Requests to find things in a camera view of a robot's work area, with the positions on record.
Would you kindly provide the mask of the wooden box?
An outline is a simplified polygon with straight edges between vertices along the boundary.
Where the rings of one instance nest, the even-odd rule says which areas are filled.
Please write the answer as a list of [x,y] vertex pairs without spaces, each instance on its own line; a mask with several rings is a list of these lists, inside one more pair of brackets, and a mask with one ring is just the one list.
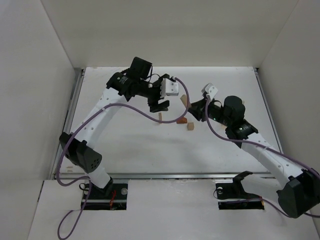
[[226,127],[239,123],[245,118],[245,110],[246,107],[241,99],[225,99],[220,110],[219,123]]

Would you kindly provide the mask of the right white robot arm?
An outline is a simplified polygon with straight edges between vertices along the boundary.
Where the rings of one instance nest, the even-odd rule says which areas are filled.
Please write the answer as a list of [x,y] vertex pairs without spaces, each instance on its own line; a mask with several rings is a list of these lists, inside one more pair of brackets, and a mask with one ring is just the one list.
[[282,212],[293,219],[319,205],[320,175],[317,171],[269,145],[258,129],[245,119],[246,108],[239,97],[231,95],[221,105],[216,103],[214,98],[204,96],[192,103],[188,111],[198,121],[209,124],[213,120],[225,126],[225,137],[216,131],[213,134],[234,143],[273,175],[272,179],[267,179],[250,171],[241,172],[220,196],[222,200],[265,197],[277,202]]

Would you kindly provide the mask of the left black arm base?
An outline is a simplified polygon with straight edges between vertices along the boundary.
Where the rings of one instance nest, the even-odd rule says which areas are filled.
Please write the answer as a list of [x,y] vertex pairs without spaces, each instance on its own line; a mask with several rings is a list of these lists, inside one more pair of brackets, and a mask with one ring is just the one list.
[[128,182],[114,182],[106,191],[95,185],[89,193],[89,183],[80,183],[81,208],[92,211],[124,211],[127,209]]

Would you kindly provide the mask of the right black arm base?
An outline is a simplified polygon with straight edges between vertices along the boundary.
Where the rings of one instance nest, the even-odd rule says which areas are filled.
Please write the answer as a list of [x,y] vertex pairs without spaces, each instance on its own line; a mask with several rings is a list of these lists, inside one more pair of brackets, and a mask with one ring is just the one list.
[[219,210],[264,210],[265,206],[259,195],[248,193],[244,190],[241,181],[253,175],[244,171],[232,178],[231,181],[218,180],[215,182]]

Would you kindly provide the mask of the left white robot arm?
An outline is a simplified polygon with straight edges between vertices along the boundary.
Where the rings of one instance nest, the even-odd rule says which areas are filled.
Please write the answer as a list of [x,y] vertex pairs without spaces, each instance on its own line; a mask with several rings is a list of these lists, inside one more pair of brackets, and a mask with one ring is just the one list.
[[102,166],[102,155],[94,148],[117,111],[128,108],[154,122],[164,123],[127,103],[139,96],[146,98],[151,113],[167,111],[170,102],[165,97],[178,96],[179,87],[186,88],[179,78],[168,74],[150,82],[152,70],[151,62],[135,57],[130,67],[110,77],[98,102],[77,129],[72,133],[63,132],[59,137],[62,153],[58,163],[67,158],[80,167],[85,173],[82,179],[88,180],[89,187],[96,187],[103,195],[110,192],[113,179]]

